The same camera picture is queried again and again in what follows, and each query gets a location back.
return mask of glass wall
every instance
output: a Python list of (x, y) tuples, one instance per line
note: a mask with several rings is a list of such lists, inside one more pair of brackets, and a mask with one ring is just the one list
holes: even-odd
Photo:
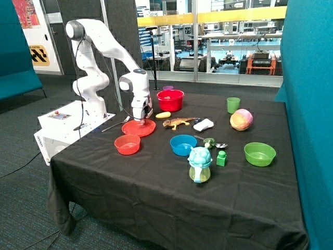
[(156, 72), (162, 80), (282, 84), (287, 0), (136, 0), (136, 5), (143, 64), (152, 79)]

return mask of red plate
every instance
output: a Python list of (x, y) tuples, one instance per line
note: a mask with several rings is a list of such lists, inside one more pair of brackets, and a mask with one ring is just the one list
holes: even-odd
[(139, 121), (129, 121), (123, 125), (121, 130), (124, 134), (136, 134), (139, 137), (147, 136), (153, 133), (156, 123), (152, 120), (145, 119), (145, 123), (141, 124)]

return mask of plastic lizard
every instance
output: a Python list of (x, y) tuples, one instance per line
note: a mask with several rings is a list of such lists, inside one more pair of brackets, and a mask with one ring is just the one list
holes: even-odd
[(189, 122), (187, 122), (187, 121), (191, 121), (194, 119), (196, 119), (196, 118), (191, 117), (191, 118), (176, 118), (176, 119), (172, 119), (172, 120), (165, 120), (163, 122), (163, 127), (171, 126), (171, 127), (173, 127), (172, 130), (176, 130), (177, 125), (184, 123), (186, 126), (188, 126)]

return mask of yellow railing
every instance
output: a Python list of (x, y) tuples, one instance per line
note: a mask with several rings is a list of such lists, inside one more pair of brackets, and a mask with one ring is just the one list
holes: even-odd
[[(205, 22), (228, 22), (264, 19), (283, 19), (286, 16), (287, 7), (253, 8), (219, 12), (198, 13), (198, 23)], [(170, 15), (159, 17), (139, 17), (139, 27), (166, 26), (173, 24), (193, 23), (193, 14)]]

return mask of teal partition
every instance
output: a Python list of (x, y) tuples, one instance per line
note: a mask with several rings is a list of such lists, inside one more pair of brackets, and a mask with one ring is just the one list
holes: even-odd
[(333, 249), (333, 4), (291, 0), (283, 30), (283, 85), (310, 249)]
[(0, 35), (0, 100), (41, 89), (11, 0), (1, 1)]

